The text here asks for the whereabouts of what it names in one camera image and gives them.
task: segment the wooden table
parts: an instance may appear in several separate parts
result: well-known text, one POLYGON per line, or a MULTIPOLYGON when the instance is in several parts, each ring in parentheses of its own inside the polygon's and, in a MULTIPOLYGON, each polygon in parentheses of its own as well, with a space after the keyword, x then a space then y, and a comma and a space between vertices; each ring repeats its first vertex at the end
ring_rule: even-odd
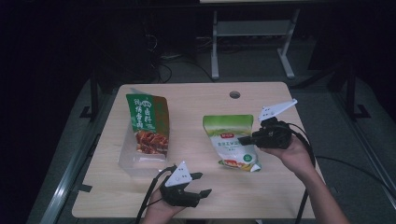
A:
MULTIPOLYGON (((79 192, 73 207, 75 217, 136 217, 154 177, 133 178, 118 166, 131 117, 125 94, 131 93, 132 88, 167 99, 171 122, 168 164, 185 161, 190 172, 204 174, 186 190, 213 189, 196 208, 187 208, 176 217, 297 217, 304 185, 279 159, 258 150, 262 170, 257 173, 220 166, 219 155, 203 128, 204 115, 251 114, 257 118, 264 105, 291 100, 288 87, 281 82, 122 86, 83 181, 92 189, 79 192), (231 91, 238 91, 240 98, 231 98, 231 91)), ((277 117, 303 127, 294 106, 277 117)), ((259 128, 260 123, 255 120, 253 131, 259 128)), ((303 218, 314 218, 309 200, 303 218)))

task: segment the gray carpet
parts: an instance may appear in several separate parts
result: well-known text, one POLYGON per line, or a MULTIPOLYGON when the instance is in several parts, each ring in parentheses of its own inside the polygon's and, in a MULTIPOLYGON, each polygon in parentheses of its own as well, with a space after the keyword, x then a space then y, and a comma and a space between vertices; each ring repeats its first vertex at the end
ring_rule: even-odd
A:
MULTIPOLYGON (((279 42, 268 42, 268 45, 258 49, 246 48, 235 53, 223 52, 219 55, 218 82, 283 81, 289 85, 297 84, 317 72, 307 70, 314 46, 314 40, 293 40, 291 43, 288 57, 296 75, 294 80, 286 78, 277 58, 276 48, 279 47, 279 42)), ((211 82, 208 77, 210 73, 208 52, 199 53, 196 62, 193 63, 191 59, 181 57, 165 64, 172 70, 172 76, 166 67, 160 67, 160 72, 162 79, 170 77, 169 83, 211 82)), ((395 123, 378 104, 368 85, 359 79, 356 103, 364 105, 371 118, 351 121, 344 110, 345 91, 329 92, 326 89, 329 78, 325 77, 308 88, 290 91, 299 101, 296 106, 316 155, 342 160, 374 174, 375 170, 355 134, 354 126, 357 125, 383 162, 390 178, 396 180, 395 123)), ((70 158, 74 151, 79 149, 83 139, 101 132, 116 93, 117 90, 113 94, 100 94, 101 114, 93 122, 96 122, 96 129, 93 129, 89 119, 79 117, 83 108, 91 104, 89 83, 81 90, 70 112, 64 134, 28 223, 38 223, 43 217, 70 158)), ((69 190, 57 223, 133 223, 131 219, 78 219, 71 215, 77 189, 89 161, 88 157, 74 187, 69 190)), ((352 223, 396 222, 395 208, 379 183, 363 172, 337 161, 318 159, 318 165, 335 199, 352 223)), ((293 220, 264 220, 263 223, 293 223, 293 220)), ((303 220, 302 223, 316 222, 303 220)))

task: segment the brand logo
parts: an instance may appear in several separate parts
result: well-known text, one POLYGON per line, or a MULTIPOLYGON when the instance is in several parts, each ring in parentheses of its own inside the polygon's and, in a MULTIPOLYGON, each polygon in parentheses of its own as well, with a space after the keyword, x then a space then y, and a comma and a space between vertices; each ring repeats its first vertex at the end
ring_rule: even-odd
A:
POLYGON ((221 138, 233 138, 233 133, 222 133, 221 138))

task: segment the snack bag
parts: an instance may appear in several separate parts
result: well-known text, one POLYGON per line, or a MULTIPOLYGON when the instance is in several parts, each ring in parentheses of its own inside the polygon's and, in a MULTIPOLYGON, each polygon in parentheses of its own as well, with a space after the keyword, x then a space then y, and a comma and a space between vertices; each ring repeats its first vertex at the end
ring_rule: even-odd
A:
POLYGON ((252 115, 204 116, 204 129, 221 157, 219 164, 244 171, 262 168, 253 145, 242 146, 239 137, 251 135, 252 115))
POLYGON ((163 154, 169 143, 169 112, 166 99, 149 94, 126 94, 131 112, 136 150, 145 154, 163 154))

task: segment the clear plastic box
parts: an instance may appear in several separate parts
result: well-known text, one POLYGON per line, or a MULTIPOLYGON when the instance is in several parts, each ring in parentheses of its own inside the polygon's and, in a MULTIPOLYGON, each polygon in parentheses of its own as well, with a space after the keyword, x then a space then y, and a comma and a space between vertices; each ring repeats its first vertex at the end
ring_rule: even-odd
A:
POLYGON ((146 154, 136 150, 137 141, 132 125, 128 125, 119 158, 119 166, 130 177, 154 178, 166 167, 166 157, 163 154, 146 154))

